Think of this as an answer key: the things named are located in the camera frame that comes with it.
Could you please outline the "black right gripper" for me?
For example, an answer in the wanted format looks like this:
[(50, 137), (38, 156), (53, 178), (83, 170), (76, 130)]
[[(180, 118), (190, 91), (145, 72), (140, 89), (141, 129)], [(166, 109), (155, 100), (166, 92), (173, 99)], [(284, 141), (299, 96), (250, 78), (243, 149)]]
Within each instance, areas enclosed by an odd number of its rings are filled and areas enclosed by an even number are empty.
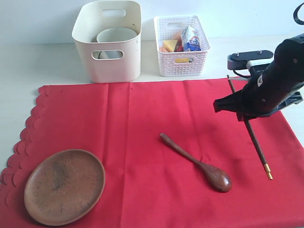
[(243, 89), (213, 103), (215, 112), (230, 111), (241, 121), (249, 118), (269, 117), (272, 114), (303, 101), (299, 89), (304, 80), (279, 73), (263, 72), (251, 78)]

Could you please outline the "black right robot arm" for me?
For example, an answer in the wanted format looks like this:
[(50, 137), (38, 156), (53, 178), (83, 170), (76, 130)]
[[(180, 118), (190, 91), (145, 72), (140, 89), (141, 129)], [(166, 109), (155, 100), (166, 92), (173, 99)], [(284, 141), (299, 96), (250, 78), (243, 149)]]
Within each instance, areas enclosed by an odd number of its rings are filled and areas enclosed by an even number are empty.
[(285, 39), (275, 52), (268, 50), (233, 53), (228, 69), (248, 69), (250, 75), (243, 89), (214, 101), (215, 112), (230, 111), (239, 119), (268, 117), (303, 98), (304, 36)]

